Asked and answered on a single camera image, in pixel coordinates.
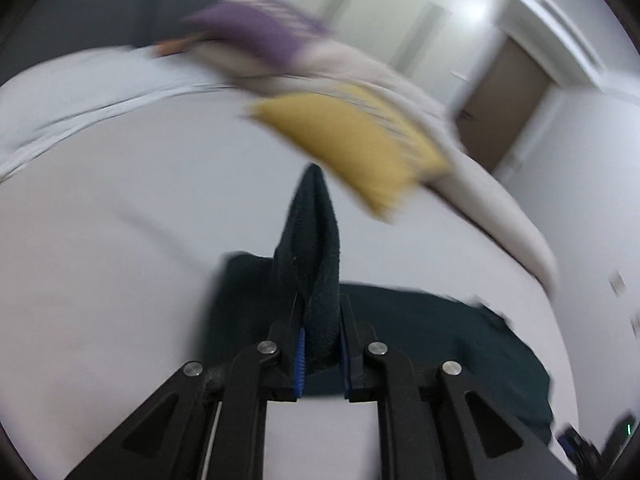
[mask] dark gray headboard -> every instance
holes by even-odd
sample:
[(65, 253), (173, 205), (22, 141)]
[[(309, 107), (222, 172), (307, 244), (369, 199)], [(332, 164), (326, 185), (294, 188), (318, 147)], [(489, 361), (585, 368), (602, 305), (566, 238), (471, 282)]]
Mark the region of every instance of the dark gray headboard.
[(180, 19), (217, 0), (37, 0), (0, 44), (0, 85), (42, 61), (97, 46), (145, 46), (190, 29)]

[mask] mattress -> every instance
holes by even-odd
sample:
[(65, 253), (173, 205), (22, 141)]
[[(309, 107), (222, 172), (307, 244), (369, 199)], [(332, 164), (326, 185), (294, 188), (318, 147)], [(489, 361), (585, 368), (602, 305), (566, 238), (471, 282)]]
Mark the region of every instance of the mattress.
[[(162, 98), (86, 127), (0, 184), (0, 418), (39, 479), (63, 479), (194, 357), (224, 254), (273, 254), (309, 159), (248, 117), (252, 99)], [(564, 343), (531, 274), (430, 190), (386, 224), (331, 174), (328, 186), (341, 280), (504, 314), (552, 377), (556, 425), (577, 425)], [(265, 478), (371, 478), (375, 428), (367, 404), (270, 403)]]

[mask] door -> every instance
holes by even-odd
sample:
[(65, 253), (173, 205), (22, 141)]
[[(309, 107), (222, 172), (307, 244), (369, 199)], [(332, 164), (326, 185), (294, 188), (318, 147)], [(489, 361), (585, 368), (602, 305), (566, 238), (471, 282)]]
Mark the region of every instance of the door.
[(469, 156), (491, 173), (551, 83), (521, 46), (507, 40), (456, 120)]

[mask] triangular cutout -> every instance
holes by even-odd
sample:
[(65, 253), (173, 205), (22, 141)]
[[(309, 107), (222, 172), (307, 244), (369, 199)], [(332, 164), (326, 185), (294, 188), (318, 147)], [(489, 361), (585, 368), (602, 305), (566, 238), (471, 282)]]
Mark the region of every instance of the triangular cutout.
[(133, 430), (122, 442), (122, 447), (146, 458), (154, 458), (178, 403), (178, 394), (171, 394)]
[(475, 392), (465, 394), (484, 453), (496, 458), (522, 447), (522, 439)]

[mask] dark green garment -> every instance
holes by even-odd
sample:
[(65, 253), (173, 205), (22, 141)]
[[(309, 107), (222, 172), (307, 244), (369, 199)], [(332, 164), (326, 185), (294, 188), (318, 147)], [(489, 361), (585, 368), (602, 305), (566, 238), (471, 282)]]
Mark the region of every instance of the dark green garment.
[(212, 300), (202, 358), (231, 360), (288, 317), (296, 293), (305, 298), (303, 325), (309, 374), (306, 394), (341, 392), (338, 368), (339, 295), (356, 319), (417, 364), (455, 360), (468, 368), (529, 429), (549, 443), (549, 376), (534, 353), (486, 307), (424, 292), (338, 283), (338, 228), (322, 171), (311, 165), (289, 208), (273, 258), (236, 254)]

